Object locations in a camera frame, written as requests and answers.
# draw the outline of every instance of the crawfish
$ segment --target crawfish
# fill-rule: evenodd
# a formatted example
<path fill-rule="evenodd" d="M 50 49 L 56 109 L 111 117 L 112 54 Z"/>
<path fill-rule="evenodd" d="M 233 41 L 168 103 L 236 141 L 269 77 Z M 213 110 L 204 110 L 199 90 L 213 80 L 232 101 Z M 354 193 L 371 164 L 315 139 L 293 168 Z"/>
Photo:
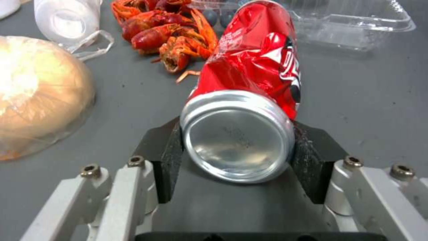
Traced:
<path fill-rule="evenodd" d="M 189 26 L 196 28 L 192 20 L 175 13 L 170 13 L 161 10 L 153 10 L 143 12 L 134 16 L 122 24 L 122 37 L 130 41 L 132 37 L 144 30 L 161 26 L 164 24 L 179 24 L 181 26 Z"/>
<path fill-rule="evenodd" d="M 113 15 L 119 24 L 142 13 L 155 9 L 177 12 L 180 5 L 189 4 L 191 0 L 115 0 L 111 3 Z"/>
<path fill-rule="evenodd" d="M 191 14 L 195 19 L 198 31 L 203 36 L 203 39 L 195 39 L 191 36 L 180 36 L 178 38 L 170 38 L 166 44 L 162 45 L 159 50 L 160 59 L 170 73 L 175 73 L 184 69 L 190 57 L 209 58 L 217 47 L 217 35 L 203 17 L 202 13 L 196 9 L 192 9 Z M 195 72 L 184 72 L 183 75 L 178 78 L 177 82 L 180 82 L 190 73 L 194 74 Z"/>
<path fill-rule="evenodd" d="M 142 12 L 155 9 L 158 0 L 115 0 L 111 10 L 119 24 Z"/>
<path fill-rule="evenodd" d="M 187 36 L 200 41 L 205 40 L 203 36 L 191 28 L 182 27 L 179 24 L 165 24 L 139 32 L 131 39 L 131 44 L 140 54 L 153 54 L 159 52 L 159 48 L 173 34 L 176 36 Z"/>

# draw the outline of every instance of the crushed soda can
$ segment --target crushed soda can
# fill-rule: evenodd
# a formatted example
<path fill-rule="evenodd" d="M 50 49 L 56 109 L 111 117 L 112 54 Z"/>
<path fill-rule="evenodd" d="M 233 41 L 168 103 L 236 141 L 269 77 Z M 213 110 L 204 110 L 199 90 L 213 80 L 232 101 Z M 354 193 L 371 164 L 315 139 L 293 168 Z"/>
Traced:
<path fill-rule="evenodd" d="M 181 116 L 191 159 L 220 179 L 259 183 L 288 167 L 300 102 L 296 35 L 276 2 L 243 5 Z"/>

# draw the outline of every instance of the can bottom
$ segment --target can bottom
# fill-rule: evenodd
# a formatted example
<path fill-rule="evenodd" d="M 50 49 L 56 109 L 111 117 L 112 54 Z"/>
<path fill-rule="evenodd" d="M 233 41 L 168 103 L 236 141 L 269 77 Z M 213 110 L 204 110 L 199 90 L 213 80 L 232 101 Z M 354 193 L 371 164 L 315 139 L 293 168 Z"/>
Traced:
<path fill-rule="evenodd" d="M 288 166 L 292 124 L 268 98 L 240 90 L 200 95 L 187 103 L 180 122 L 191 159 L 218 178 L 263 182 Z"/>

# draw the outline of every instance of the screw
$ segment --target screw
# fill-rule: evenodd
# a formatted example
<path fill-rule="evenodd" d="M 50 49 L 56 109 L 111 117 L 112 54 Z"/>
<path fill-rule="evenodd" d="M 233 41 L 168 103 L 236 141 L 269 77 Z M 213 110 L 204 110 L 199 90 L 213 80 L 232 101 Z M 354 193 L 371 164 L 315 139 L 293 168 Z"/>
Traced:
<path fill-rule="evenodd" d="M 354 168 L 360 168 L 364 165 L 364 162 L 355 157 L 346 156 L 343 160 L 343 167 L 352 171 Z"/>
<path fill-rule="evenodd" d="M 95 163 L 86 165 L 80 170 L 80 176 L 83 178 L 98 178 L 101 176 L 101 168 Z"/>
<path fill-rule="evenodd" d="M 135 167 L 135 166 L 145 168 L 146 163 L 145 163 L 144 158 L 142 156 L 133 156 L 133 157 L 129 158 L 128 167 Z"/>
<path fill-rule="evenodd" d="M 405 165 L 394 164 L 389 172 L 391 177 L 401 181 L 409 181 L 415 176 L 415 171 Z"/>

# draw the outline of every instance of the plastic wrap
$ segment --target plastic wrap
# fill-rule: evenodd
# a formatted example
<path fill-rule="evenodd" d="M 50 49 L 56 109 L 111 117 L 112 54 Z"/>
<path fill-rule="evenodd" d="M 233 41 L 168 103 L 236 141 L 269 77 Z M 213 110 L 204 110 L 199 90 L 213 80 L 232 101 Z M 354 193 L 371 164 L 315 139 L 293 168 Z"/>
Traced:
<path fill-rule="evenodd" d="M 76 53 L 76 51 L 80 49 L 82 46 L 84 46 L 85 44 L 92 43 L 93 39 L 97 38 L 98 35 L 104 37 L 108 41 L 107 47 L 98 48 L 95 51 L 83 51 L 83 52 Z M 88 59 L 96 58 L 98 56 L 106 54 L 110 50 L 110 48 L 113 46 L 113 44 L 114 44 L 114 38 L 113 36 L 111 36 L 109 32 L 104 30 L 97 30 L 92 34 L 90 34 L 89 36 L 87 36 L 86 38 L 79 41 L 78 43 L 76 43 L 75 45 L 69 46 L 68 48 L 66 48 L 66 50 L 72 53 L 73 56 L 75 56 L 80 61 L 86 61 Z"/>
<path fill-rule="evenodd" d="M 44 40 L 0 36 L 0 160 L 73 133 L 94 97 L 89 70 L 67 51 Z"/>

